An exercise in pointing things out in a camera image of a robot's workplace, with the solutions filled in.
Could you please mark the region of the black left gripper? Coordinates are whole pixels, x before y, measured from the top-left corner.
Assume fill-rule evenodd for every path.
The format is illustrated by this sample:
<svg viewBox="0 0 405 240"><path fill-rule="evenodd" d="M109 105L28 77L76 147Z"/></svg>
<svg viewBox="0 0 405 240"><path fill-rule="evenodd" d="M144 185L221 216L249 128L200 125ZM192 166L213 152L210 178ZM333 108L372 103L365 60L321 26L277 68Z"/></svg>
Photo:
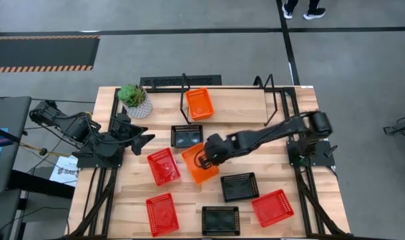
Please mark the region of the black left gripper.
<svg viewBox="0 0 405 240"><path fill-rule="evenodd" d="M142 148L155 138L154 134L141 135L147 128L133 125L131 119L123 113L119 113L114 120L114 138L120 141L120 143L114 144L116 148L131 147L135 155L140 155Z"/></svg>

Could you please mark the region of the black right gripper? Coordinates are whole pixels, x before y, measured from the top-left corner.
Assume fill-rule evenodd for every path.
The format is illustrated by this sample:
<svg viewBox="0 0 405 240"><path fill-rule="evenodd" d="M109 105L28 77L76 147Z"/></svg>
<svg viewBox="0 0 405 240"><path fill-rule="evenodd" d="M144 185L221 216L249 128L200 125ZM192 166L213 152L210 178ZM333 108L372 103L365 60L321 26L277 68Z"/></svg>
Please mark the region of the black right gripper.
<svg viewBox="0 0 405 240"><path fill-rule="evenodd" d="M222 139L216 133L207 138L204 152L205 156L198 157L198 166L207 170L212 165L223 164L232 157L232 141L228 138Z"/></svg>

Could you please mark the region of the orange plastic basket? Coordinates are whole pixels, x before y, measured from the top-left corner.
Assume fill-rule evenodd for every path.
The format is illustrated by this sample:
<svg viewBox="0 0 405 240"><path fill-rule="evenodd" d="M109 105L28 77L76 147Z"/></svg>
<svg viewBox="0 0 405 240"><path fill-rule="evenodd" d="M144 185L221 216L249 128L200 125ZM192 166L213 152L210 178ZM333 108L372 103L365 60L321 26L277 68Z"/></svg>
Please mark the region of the orange plastic basket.
<svg viewBox="0 0 405 240"><path fill-rule="evenodd" d="M194 121L214 115L214 108L207 88L190 90L185 93L189 113Z"/></svg>
<svg viewBox="0 0 405 240"><path fill-rule="evenodd" d="M187 164L188 170L196 184L200 184L219 173L219 169L215 165L212 165L212 167L207 170L198 166L198 157L203 155L205 156L203 143L196 144L181 153L181 157Z"/></svg>

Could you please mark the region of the black plastic basket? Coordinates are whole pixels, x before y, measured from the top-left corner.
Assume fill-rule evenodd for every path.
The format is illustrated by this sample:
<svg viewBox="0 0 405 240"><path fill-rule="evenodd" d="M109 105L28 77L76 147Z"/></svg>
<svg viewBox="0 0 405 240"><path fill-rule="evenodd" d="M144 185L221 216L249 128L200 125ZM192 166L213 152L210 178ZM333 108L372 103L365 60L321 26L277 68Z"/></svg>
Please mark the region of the black plastic basket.
<svg viewBox="0 0 405 240"><path fill-rule="evenodd" d="M171 127L171 147L188 148L202 142L202 125L173 125Z"/></svg>
<svg viewBox="0 0 405 240"><path fill-rule="evenodd" d="M226 203L260 197L253 172L228 175L220 178L223 199Z"/></svg>
<svg viewBox="0 0 405 240"><path fill-rule="evenodd" d="M236 206L204 206L202 208L204 236L239 236L240 215Z"/></svg>

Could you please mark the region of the red plastic basket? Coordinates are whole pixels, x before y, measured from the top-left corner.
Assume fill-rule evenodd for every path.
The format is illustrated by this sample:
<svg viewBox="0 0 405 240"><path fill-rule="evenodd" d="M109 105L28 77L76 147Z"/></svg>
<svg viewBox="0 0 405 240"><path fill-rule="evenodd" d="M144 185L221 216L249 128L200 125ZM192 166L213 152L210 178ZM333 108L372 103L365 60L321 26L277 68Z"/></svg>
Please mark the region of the red plastic basket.
<svg viewBox="0 0 405 240"><path fill-rule="evenodd" d="M261 227L265 228L294 215L292 206L282 189L278 189L251 202Z"/></svg>
<svg viewBox="0 0 405 240"><path fill-rule="evenodd" d="M156 185L161 186L181 177L173 153L169 147L147 156Z"/></svg>
<svg viewBox="0 0 405 240"><path fill-rule="evenodd" d="M152 237L160 237L179 230L175 204L170 193L145 201Z"/></svg>

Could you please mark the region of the succulent in patterned white pot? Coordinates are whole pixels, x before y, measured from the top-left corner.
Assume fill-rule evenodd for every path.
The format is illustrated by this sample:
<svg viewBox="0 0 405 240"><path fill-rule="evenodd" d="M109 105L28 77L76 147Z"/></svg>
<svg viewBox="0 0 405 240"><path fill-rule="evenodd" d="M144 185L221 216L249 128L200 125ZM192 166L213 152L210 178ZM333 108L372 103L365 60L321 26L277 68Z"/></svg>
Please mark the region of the succulent in patterned white pot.
<svg viewBox="0 0 405 240"><path fill-rule="evenodd" d="M124 85L117 93L118 99L122 102L127 115L130 118L142 119L148 117L153 105L146 90L140 85Z"/></svg>

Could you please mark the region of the black perforated metal strip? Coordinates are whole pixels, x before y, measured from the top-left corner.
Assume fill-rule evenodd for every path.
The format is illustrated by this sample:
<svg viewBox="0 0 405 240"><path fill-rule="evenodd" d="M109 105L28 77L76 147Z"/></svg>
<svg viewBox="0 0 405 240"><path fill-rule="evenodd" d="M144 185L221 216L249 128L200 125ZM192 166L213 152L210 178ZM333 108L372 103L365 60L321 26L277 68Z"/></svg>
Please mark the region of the black perforated metal strip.
<svg viewBox="0 0 405 240"><path fill-rule="evenodd" d="M181 76L164 77L141 77L142 86L181 86L183 78ZM189 85L222 85L221 75L189 75L187 76Z"/></svg>

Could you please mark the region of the white printed paper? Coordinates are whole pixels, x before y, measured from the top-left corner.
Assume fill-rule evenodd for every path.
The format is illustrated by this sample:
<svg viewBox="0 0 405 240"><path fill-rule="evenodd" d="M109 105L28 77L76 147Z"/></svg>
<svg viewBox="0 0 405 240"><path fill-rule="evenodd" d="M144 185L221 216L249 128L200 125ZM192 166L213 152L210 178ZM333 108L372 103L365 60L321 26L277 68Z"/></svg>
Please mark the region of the white printed paper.
<svg viewBox="0 0 405 240"><path fill-rule="evenodd" d="M49 180L75 187L79 175L77 162L74 156L59 157Z"/></svg>

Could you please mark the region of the black floor beam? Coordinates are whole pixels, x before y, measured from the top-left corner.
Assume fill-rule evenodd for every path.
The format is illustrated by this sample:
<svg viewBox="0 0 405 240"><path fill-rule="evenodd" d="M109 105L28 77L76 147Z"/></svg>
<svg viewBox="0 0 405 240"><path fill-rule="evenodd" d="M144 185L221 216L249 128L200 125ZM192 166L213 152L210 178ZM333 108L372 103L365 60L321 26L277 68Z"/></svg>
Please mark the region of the black floor beam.
<svg viewBox="0 0 405 240"><path fill-rule="evenodd" d="M65 199L72 199L75 191L75 188L70 185L16 170L12 170L10 174L7 189L20 189Z"/></svg>

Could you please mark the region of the grey side table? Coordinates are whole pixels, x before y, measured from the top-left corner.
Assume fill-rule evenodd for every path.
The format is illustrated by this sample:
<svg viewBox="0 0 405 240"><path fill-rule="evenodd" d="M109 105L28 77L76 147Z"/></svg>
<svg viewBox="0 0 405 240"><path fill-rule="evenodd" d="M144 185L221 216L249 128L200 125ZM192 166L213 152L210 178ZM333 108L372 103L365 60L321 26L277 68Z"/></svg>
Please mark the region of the grey side table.
<svg viewBox="0 0 405 240"><path fill-rule="evenodd" d="M30 97L0 99L0 129L8 128L10 134L21 138L30 104ZM18 148L18 143L0 148L0 193L7 189Z"/></svg>

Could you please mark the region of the black hazard-striped floor mat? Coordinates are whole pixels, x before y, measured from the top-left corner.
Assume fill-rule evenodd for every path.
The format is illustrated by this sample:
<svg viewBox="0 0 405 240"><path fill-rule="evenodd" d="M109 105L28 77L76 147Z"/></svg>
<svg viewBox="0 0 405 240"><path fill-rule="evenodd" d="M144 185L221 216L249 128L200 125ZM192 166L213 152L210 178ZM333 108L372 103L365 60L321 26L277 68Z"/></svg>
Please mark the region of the black hazard-striped floor mat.
<svg viewBox="0 0 405 240"><path fill-rule="evenodd" d="M0 37L0 73L90 71L98 35Z"/></svg>

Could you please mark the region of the grey cabinet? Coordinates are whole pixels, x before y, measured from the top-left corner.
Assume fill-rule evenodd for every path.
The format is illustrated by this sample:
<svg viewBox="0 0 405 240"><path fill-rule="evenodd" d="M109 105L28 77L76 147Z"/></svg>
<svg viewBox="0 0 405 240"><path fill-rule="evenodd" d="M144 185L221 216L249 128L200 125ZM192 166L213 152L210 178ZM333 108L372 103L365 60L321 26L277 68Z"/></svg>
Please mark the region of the grey cabinet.
<svg viewBox="0 0 405 240"><path fill-rule="evenodd" d="M0 193L0 240L9 240L10 238L20 198L20 190Z"/></svg>

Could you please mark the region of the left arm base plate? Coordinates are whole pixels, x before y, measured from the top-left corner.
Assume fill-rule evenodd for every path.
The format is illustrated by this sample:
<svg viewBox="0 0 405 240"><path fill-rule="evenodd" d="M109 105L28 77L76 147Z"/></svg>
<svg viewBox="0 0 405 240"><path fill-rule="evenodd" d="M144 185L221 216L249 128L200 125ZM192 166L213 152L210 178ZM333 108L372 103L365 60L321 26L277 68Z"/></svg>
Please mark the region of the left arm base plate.
<svg viewBox="0 0 405 240"><path fill-rule="evenodd" d="M83 148L73 156L78 159L78 168L116 168L121 166L124 152L123 148L102 151Z"/></svg>

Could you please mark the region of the wooden shelf, black metal frame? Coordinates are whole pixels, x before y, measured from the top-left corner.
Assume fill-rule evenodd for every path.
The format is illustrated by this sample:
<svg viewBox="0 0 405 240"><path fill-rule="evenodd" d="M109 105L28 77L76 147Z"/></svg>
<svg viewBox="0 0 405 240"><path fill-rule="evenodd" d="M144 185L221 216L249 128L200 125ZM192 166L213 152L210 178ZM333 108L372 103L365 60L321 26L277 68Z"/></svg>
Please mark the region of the wooden shelf, black metal frame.
<svg viewBox="0 0 405 240"><path fill-rule="evenodd" d="M206 119L194 121L189 113L185 93L200 88L208 89L214 108L214 115ZM267 126L278 111L273 75L269 75L266 81L262 81L260 76L256 76L253 86L247 88L200 88L192 88L187 81L187 76L183 75L180 112L189 125L193 123L238 123L263 124Z"/></svg>

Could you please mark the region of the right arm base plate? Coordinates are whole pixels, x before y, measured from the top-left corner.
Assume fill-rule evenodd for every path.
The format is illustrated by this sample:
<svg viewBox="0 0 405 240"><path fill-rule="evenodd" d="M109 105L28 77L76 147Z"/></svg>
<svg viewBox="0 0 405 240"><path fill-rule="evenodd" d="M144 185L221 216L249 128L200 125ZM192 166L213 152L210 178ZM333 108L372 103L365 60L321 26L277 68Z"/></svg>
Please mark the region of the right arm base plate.
<svg viewBox="0 0 405 240"><path fill-rule="evenodd" d="M301 167L311 166L335 166L333 152L338 148L337 145L331 146L329 141L319 141L315 145L315 154L305 157L298 151L298 143L290 141L286 144L290 165Z"/></svg>

